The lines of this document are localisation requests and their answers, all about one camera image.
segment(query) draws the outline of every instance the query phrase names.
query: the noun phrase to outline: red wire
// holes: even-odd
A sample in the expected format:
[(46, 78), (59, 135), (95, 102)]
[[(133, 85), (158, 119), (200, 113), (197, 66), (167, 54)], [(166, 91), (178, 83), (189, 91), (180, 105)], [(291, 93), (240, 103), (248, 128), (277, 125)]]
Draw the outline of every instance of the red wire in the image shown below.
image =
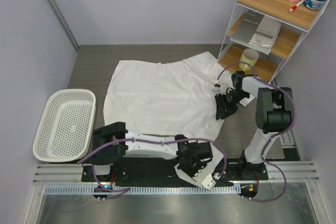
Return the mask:
[(257, 173), (256, 173), (256, 177), (257, 177), (257, 186), (259, 186), (259, 177)]
[(114, 182), (114, 172), (112, 173), (112, 179), (111, 179), (111, 183), (110, 186), (112, 187), (112, 183)]

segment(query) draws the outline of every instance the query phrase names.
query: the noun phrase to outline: book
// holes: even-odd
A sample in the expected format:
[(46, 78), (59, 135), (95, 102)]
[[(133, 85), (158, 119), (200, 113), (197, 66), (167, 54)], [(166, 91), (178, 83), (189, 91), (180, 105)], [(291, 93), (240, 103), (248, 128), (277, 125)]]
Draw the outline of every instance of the book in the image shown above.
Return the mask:
[(248, 10), (230, 40), (245, 47), (269, 54), (278, 37), (282, 22)]

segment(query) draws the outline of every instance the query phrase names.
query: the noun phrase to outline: pen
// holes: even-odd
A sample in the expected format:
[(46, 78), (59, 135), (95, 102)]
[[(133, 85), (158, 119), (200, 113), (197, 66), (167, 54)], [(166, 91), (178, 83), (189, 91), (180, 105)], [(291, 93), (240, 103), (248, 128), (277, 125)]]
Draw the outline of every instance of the pen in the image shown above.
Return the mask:
[(305, 0), (301, 0), (301, 1), (298, 2), (295, 6), (293, 6), (291, 9), (289, 9), (288, 11), (289, 11), (290, 13), (293, 12), (293, 11), (296, 9), (296, 7), (298, 7), (299, 5), (301, 5), (304, 1), (305, 1)]

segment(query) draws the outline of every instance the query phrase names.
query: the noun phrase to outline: white cup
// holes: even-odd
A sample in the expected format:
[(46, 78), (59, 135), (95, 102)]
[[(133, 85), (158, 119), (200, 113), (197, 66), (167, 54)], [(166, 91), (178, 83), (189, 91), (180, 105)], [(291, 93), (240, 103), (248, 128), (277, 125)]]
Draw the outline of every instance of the white cup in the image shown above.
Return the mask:
[[(240, 61), (249, 63), (253, 67), (256, 64), (258, 59), (259, 59), (259, 53), (254, 49), (248, 48), (248, 49), (245, 49), (243, 51), (243, 54), (241, 55)], [(242, 71), (251, 70), (250, 66), (248, 66), (246, 64), (243, 64), (243, 63), (239, 64), (239, 68)]]

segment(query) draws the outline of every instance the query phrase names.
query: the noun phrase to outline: metal floor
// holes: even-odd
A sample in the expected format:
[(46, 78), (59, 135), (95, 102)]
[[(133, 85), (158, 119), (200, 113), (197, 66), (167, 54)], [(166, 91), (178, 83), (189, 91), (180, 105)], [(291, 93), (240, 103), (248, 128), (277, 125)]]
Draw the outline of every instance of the metal floor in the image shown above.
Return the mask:
[[(103, 104), (112, 74), (120, 60), (141, 60), (170, 63), (209, 51), (217, 57), (220, 45), (83, 45), (78, 51), (68, 88), (91, 90), (97, 99), (94, 128), (104, 126)], [(246, 107), (239, 106), (236, 114), (225, 119), (217, 142), (228, 158), (238, 158), (256, 132), (256, 100)], [(279, 140), (267, 158), (284, 158)]]
[[(282, 183), (259, 185), (258, 198), (273, 198)], [(237, 194), (124, 196), (96, 202), (91, 195), (45, 195), (37, 224), (318, 223), (305, 183), (290, 183), (271, 204)]]

